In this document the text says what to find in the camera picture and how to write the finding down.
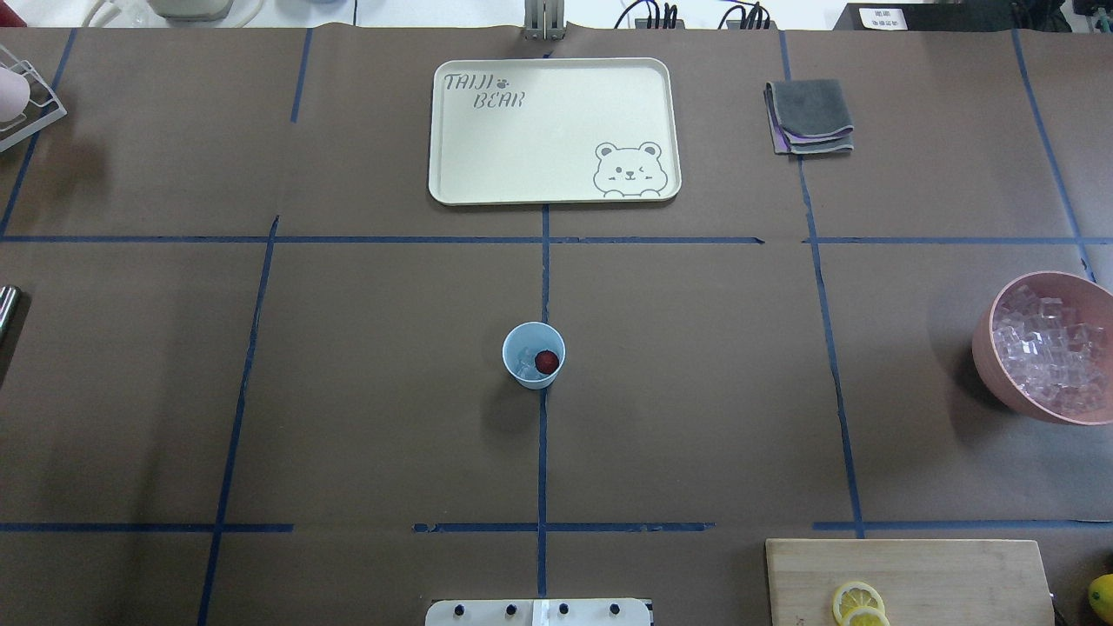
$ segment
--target yellow lemon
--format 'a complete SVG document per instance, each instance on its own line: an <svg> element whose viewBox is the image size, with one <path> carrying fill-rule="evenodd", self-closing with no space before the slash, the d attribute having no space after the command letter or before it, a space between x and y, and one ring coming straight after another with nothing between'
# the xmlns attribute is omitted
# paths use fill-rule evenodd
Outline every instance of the yellow lemon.
<svg viewBox="0 0 1113 626"><path fill-rule="evenodd" d="M1113 624L1113 574L1099 576L1090 584L1090 606L1106 624Z"/></svg>
<svg viewBox="0 0 1113 626"><path fill-rule="evenodd" d="M889 619L871 606L859 606L848 613L839 626L889 626Z"/></svg>
<svg viewBox="0 0 1113 626"><path fill-rule="evenodd" d="M881 616L885 615L885 603L881 601L881 595L877 593L877 589L861 580L851 580L843 585L835 591L835 596L831 597L831 613L835 615L836 624L843 624L847 616L859 607L874 608ZM869 622L863 622L860 626L866 624L869 624Z"/></svg>

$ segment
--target sticker with text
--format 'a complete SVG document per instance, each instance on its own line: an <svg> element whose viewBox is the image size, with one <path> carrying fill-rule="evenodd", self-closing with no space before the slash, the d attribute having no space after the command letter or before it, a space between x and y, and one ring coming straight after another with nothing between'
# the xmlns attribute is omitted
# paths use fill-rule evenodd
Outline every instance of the sticker with text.
<svg viewBox="0 0 1113 626"><path fill-rule="evenodd" d="M450 74L445 91L465 92L473 109L516 109L525 105L525 91L515 91L510 80L493 74Z"/></svg>
<svg viewBox="0 0 1113 626"><path fill-rule="evenodd" d="M858 9L858 14L861 16L861 26L870 30L908 30L900 9Z"/></svg>

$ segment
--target folded cloth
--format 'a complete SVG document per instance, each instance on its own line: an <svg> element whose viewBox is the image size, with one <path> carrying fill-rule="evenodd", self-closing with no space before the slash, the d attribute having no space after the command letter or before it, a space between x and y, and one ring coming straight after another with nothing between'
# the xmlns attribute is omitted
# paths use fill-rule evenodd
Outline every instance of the folded cloth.
<svg viewBox="0 0 1113 626"><path fill-rule="evenodd" d="M777 154L854 149L854 121L838 80L767 82L765 99Z"/></svg>

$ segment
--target tray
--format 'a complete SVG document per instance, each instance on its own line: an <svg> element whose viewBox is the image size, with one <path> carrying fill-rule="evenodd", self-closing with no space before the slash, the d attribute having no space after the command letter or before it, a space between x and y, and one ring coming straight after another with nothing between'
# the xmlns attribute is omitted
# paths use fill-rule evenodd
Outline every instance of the tray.
<svg viewBox="0 0 1113 626"><path fill-rule="evenodd" d="M647 202L680 190L672 90L649 58L454 60L433 76L439 202Z"/></svg>

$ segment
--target wooden cutting board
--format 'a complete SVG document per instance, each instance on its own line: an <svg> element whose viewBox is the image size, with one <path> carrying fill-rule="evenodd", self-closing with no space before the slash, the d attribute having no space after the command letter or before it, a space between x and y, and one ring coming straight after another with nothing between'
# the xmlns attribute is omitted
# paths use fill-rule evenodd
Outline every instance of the wooden cutting board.
<svg viewBox="0 0 1113 626"><path fill-rule="evenodd" d="M831 596L871 585L893 626L1052 626L1040 546L982 539L767 539L772 626L836 626Z"/></svg>

